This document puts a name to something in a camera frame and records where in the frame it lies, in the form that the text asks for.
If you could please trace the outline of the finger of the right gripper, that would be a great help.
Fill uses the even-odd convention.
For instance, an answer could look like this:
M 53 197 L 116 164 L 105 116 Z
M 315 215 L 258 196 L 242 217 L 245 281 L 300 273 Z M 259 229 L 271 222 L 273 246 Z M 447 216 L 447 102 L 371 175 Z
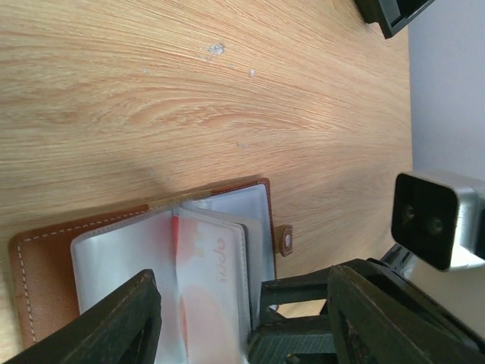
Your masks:
M 274 307 L 325 300 L 327 275 L 300 275 L 261 284 L 259 326 L 248 342 L 250 363 L 336 363 L 327 305 L 318 315 L 287 318 Z

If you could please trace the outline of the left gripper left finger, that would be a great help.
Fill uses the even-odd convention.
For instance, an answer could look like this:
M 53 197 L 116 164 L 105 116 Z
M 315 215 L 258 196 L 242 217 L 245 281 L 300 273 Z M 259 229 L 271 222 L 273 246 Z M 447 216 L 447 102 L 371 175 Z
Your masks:
M 145 269 L 8 362 L 153 363 L 160 331 L 161 295 Z

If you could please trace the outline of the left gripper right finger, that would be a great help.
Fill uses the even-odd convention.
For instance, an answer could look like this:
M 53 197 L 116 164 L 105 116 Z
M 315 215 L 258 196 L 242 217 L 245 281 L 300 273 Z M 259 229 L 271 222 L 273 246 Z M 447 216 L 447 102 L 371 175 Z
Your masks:
M 378 363 L 483 363 L 484 355 L 421 320 L 349 267 L 328 279 L 330 326 L 339 363 L 360 363 L 360 338 Z

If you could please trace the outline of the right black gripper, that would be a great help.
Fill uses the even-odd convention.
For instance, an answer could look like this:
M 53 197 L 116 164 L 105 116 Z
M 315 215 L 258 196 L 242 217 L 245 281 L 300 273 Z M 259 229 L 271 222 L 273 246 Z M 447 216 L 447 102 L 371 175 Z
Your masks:
M 411 257 L 391 265 L 368 259 L 374 278 L 406 309 L 472 349 L 484 348 L 484 269 L 440 272 Z

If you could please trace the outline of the brown leather card holder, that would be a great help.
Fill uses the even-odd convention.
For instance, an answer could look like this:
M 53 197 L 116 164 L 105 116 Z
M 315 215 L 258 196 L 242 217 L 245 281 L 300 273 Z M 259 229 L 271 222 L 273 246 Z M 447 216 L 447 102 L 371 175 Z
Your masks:
M 261 284 L 275 278 L 277 256 L 293 250 L 292 226 L 273 223 L 270 183 L 265 178 L 202 187 L 124 209 L 100 210 L 96 215 L 14 235 L 8 252 L 23 346 L 31 347 L 54 334 L 134 275 L 151 269 L 161 295 L 162 324 L 155 361 L 189 363 L 176 276 L 180 210 L 242 226 L 250 331 L 256 328 Z

